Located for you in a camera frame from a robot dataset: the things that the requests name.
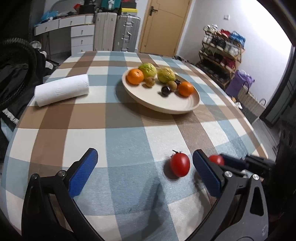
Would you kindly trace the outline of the red cherry tomato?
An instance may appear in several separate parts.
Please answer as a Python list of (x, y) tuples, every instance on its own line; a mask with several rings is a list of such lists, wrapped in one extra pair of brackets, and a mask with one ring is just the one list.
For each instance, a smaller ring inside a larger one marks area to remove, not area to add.
[(182, 152), (173, 152), (174, 154), (170, 159), (170, 168), (177, 177), (185, 177), (190, 170), (189, 157)]

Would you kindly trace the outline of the large orange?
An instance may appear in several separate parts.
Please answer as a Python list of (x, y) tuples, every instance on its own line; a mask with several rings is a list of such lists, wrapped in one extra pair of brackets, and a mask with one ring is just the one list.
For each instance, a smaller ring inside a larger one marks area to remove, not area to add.
[(187, 81), (181, 82), (178, 85), (178, 93), (183, 97), (189, 97), (193, 92), (193, 85)]

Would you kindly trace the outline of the brown longan fruit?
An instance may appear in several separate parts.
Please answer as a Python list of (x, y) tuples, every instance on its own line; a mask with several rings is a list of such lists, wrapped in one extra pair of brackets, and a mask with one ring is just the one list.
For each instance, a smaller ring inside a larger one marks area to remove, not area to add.
[(148, 88), (152, 88), (156, 82), (153, 77), (148, 77), (144, 80), (144, 83)]
[(174, 92), (174, 91), (176, 91), (177, 90), (177, 88), (178, 88), (178, 85), (177, 85), (177, 83), (175, 82), (175, 81), (169, 81), (169, 82), (167, 82), (167, 87), (172, 91), (172, 92)]

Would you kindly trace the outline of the dark purple fruit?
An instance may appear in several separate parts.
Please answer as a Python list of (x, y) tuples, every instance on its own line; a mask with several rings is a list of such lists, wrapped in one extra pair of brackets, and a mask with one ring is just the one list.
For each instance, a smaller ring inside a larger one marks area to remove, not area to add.
[(171, 92), (172, 92), (172, 90), (171, 90), (170, 87), (168, 87), (168, 86), (163, 86), (163, 87), (161, 88), (161, 94), (162, 94), (163, 96), (169, 96), (169, 95), (171, 94)]

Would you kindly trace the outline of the small orange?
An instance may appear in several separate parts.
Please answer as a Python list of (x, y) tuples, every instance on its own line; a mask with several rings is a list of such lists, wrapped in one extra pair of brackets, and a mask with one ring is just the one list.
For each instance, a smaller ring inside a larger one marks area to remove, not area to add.
[(137, 68), (131, 69), (126, 76), (126, 79), (132, 85), (139, 85), (144, 80), (144, 74)]

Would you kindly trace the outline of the woven basket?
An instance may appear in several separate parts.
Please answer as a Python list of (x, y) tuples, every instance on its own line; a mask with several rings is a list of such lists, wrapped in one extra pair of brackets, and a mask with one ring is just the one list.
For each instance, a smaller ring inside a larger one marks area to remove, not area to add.
[(265, 110), (266, 100), (263, 98), (258, 100), (250, 91), (249, 87), (245, 84), (241, 87), (238, 93), (239, 102), (244, 105), (252, 114), (260, 117)]

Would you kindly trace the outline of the purple bag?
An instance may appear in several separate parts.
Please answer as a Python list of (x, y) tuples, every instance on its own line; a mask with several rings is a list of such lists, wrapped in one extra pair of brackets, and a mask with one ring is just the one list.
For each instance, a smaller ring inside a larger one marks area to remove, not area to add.
[(254, 82), (255, 79), (244, 70), (237, 70), (234, 78), (230, 81), (230, 84), (226, 88), (225, 92), (229, 96), (237, 97), (244, 84), (251, 87)]

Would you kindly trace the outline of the small dark fruit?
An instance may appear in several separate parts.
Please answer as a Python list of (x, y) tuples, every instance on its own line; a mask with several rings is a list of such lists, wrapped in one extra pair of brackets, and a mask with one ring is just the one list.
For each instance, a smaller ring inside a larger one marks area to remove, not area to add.
[(178, 80), (178, 79), (176, 79), (175, 82), (176, 82), (176, 84), (177, 84), (178, 86), (181, 84), (181, 81)]

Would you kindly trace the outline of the checkered tablecloth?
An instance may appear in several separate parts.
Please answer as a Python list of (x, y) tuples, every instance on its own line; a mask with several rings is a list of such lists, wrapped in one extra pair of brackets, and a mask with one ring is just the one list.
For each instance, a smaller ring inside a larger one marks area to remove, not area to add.
[[(123, 87), (124, 72), (143, 62), (168, 66), (198, 90), (200, 105), (185, 115), (158, 113), (136, 103)], [(89, 148), (98, 163), (75, 198), (106, 240), (185, 240), (211, 208), (194, 167), (170, 175), (174, 151), (201, 149), (267, 157), (253, 127), (204, 72), (188, 63), (147, 54), (86, 52), (69, 57), (51, 76), (87, 74), (87, 96), (39, 108), (31, 103), (14, 130), (1, 169), (1, 210), (21, 229), (29, 177), (55, 175)]]

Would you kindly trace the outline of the wooden shoe rack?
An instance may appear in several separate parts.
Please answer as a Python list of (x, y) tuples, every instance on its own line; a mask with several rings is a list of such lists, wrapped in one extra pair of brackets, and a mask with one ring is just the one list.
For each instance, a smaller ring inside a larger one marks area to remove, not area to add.
[(235, 31), (219, 30), (217, 25), (206, 25), (203, 31), (197, 67), (226, 90), (242, 62), (245, 38)]

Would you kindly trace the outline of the right yellow-green citrus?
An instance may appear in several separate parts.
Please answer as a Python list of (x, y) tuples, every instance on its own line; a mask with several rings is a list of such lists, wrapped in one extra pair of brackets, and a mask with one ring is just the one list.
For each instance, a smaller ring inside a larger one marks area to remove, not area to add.
[(166, 84), (169, 81), (176, 80), (176, 76), (175, 76), (174, 71), (168, 67), (159, 69), (158, 73), (157, 73), (157, 77), (158, 77), (158, 80), (163, 84)]

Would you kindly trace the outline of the yellow-green citrus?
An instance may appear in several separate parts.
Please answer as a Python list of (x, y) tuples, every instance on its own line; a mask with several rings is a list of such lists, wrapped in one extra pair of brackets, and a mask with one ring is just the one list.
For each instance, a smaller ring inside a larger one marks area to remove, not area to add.
[(163, 84), (166, 84), (169, 81), (176, 80), (176, 76), (175, 76), (174, 71), (168, 67), (159, 69), (158, 73), (157, 73), (157, 77), (158, 77), (158, 80)]
[(143, 73), (144, 79), (149, 77), (155, 77), (157, 69), (152, 63), (142, 63), (138, 69)]

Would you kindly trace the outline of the left yellow-green citrus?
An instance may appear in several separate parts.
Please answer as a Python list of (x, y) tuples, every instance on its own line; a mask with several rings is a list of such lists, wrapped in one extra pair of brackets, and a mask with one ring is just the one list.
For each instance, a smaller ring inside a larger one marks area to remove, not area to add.
[(138, 69), (143, 73), (144, 79), (149, 77), (155, 77), (157, 69), (152, 63), (142, 63)]

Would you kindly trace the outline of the white paper towel roll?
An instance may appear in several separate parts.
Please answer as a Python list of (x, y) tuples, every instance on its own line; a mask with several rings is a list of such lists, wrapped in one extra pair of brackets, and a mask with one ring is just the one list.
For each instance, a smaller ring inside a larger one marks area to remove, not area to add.
[(39, 107), (89, 93), (87, 74), (66, 77), (35, 87), (34, 99)]

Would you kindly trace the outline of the black clothes pile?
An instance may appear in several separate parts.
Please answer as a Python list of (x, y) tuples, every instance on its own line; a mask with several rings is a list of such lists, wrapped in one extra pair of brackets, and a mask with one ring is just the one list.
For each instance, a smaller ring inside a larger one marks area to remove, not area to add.
[(45, 72), (45, 55), (28, 41), (10, 38), (1, 43), (1, 118), (18, 123)]

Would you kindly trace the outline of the wooden door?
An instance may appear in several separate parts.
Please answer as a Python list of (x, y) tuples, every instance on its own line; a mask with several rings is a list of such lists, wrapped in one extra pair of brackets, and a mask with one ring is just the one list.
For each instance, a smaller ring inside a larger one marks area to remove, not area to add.
[(173, 57), (184, 30), (192, 2), (148, 1), (139, 39), (140, 53)]

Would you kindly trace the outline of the silver aluminium suitcase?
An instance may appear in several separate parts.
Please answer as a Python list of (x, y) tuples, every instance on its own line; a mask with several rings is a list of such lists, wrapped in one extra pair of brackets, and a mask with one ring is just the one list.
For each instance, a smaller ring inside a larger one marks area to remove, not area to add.
[(118, 15), (115, 27), (113, 51), (134, 52), (140, 17), (132, 15)]

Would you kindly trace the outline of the stacked shoe boxes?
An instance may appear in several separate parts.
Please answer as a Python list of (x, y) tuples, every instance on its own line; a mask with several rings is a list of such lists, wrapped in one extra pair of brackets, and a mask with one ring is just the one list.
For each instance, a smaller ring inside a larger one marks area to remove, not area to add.
[(121, 15), (136, 16), (138, 13), (137, 2), (135, 0), (122, 0), (120, 3)]

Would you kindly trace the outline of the white drawer desk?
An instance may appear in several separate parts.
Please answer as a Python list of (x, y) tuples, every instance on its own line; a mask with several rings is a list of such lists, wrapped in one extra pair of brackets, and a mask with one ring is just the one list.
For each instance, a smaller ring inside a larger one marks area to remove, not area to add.
[(94, 45), (94, 15), (75, 15), (50, 20), (34, 29), (49, 56), (89, 52)]

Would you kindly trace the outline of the beige ribbed suitcase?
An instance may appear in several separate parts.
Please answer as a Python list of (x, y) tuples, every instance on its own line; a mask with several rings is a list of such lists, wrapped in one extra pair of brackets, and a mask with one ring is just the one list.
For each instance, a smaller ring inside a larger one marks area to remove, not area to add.
[(97, 13), (95, 17), (94, 51), (112, 51), (117, 13)]

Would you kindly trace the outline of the teal suitcase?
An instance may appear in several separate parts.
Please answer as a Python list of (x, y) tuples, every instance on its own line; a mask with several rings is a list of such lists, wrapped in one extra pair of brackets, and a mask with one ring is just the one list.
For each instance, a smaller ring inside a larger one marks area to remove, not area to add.
[(120, 7), (121, 0), (102, 0), (101, 8), (107, 10), (114, 10)]

